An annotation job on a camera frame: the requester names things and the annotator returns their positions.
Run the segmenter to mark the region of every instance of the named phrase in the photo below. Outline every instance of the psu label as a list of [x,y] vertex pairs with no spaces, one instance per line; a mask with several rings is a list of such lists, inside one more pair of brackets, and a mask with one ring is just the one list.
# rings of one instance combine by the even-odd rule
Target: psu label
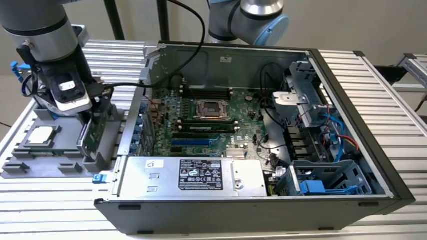
[[180,160],[178,189],[181,191],[221,191],[221,160]]

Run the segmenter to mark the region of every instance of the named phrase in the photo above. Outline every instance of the blue clip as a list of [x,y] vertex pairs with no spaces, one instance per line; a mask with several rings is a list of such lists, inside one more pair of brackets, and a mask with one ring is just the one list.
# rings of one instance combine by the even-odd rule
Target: blue clip
[[92,178],[93,184],[105,184],[106,183],[106,175],[94,174]]
[[18,82],[22,83],[24,78],[22,78],[22,76],[21,76],[21,74],[20,74],[18,62],[17,62],[17,61],[10,62],[10,68],[11,68],[11,69],[10,69],[10,70],[11,70],[11,73],[13,73],[14,76],[17,77]]

